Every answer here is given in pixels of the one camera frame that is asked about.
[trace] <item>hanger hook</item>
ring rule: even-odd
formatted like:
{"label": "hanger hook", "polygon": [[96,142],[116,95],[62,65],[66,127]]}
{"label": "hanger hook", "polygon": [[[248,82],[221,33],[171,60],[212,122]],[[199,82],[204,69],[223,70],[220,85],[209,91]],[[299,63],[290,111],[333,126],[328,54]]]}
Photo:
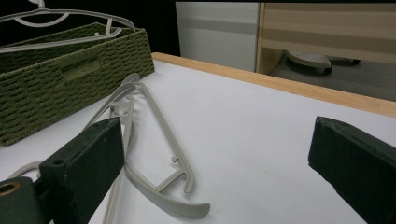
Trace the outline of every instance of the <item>hanger hook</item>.
{"label": "hanger hook", "polygon": [[29,0],[29,2],[33,3],[33,4],[37,4],[38,8],[45,8],[46,5],[44,3],[44,0]]}

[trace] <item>floor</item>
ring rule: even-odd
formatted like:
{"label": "floor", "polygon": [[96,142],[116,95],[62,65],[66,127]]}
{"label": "floor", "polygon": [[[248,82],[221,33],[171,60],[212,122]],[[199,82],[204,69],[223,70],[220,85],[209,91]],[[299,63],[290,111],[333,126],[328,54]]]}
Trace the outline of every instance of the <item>floor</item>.
{"label": "floor", "polygon": [[396,64],[361,61],[353,65],[348,59],[328,59],[332,62],[329,75],[285,56],[269,75],[396,102]]}

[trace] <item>wooden panel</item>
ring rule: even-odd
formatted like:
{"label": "wooden panel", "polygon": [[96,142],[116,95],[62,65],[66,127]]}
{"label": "wooden panel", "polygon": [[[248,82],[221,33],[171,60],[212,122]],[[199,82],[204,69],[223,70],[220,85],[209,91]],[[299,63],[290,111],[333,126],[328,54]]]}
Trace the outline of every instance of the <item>wooden panel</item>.
{"label": "wooden panel", "polygon": [[207,73],[216,74],[223,77],[230,77],[264,87],[269,87],[275,90],[286,91],[333,104],[349,106],[352,108],[396,118],[396,102],[381,100],[345,91],[332,90],[302,82],[286,80],[284,78],[270,77],[258,73],[221,66],[218,64],[204,63],[162,53],[153,53],[152,57],[156,61],[189,67]]}
{"label": "wooden panel", "polygon": [[262,46],[396,63],[396,4],[266,3]]}
{"label": "wooden panel", "polygon": [[283,49],[268,49],[262,47],[265,3],[260,3],[259,30],[257,32],[256,73],[270,74],[279,64]]}

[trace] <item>wooden table edge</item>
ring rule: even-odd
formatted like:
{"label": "wooden table edge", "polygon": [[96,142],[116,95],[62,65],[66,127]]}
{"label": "wooden table edge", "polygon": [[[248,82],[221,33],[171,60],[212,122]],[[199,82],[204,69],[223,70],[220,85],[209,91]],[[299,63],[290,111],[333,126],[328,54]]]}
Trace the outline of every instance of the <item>wooden table edge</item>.
{"label": "wooden table edge", "polygon": [[271,77],[241,69],[231,68],[214,63],[205,63],[160,52],[153,52],[152,58],[153,60],[159,62],[188,67],[218,76],[246,81],[248,83],[279,91],[286,91],[328,103],[344,105],[355,109],[396,118],[396,102],[392,101],[346,91],[323,88],[302,82],[287,80],[284,78]]}

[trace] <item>white wall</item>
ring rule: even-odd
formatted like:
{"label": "white wall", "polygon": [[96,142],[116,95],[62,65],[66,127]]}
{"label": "white wall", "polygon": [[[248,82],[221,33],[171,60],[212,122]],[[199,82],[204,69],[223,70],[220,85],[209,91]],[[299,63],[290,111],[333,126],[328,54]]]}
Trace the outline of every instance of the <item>white wall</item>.
{"label": "white wall", "polygon": [[181,56],[255,70],[258,3],[177,2]]}

